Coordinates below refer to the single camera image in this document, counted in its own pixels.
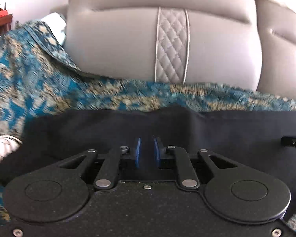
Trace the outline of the black pants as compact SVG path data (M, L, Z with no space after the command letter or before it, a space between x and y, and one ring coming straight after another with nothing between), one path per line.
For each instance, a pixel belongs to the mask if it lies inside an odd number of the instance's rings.
M196 153L207 149L281 179L291 191L285 219L296 212L296 150L281 146L296 136L296 111L195 112L172 106L151 112L68 110L28 121L22 145L0 162L0 182L56 163L88 149L100 153L141 139L135 179L169 179L156 168L153 139Z

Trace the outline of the teal paisley patterned throw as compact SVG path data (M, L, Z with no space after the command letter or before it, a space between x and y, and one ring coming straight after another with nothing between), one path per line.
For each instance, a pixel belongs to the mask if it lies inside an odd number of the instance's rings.
M218 84L160 84L89 76L44 22L0 37L0 135L22 141L26 123L68 110L151 112L296 111L296 101ZM93 186L106 157L88 149L3 185L10 221L0 236L296 236L285 219L291 191L281 179L199 149L197 190L135 179L123 170L110 190Z

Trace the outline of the beige leather sofa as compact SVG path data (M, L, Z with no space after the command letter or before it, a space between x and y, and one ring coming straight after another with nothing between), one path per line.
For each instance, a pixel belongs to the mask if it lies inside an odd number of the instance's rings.
M296 13L274 1L69 0L53 11L83 73L296 99Z

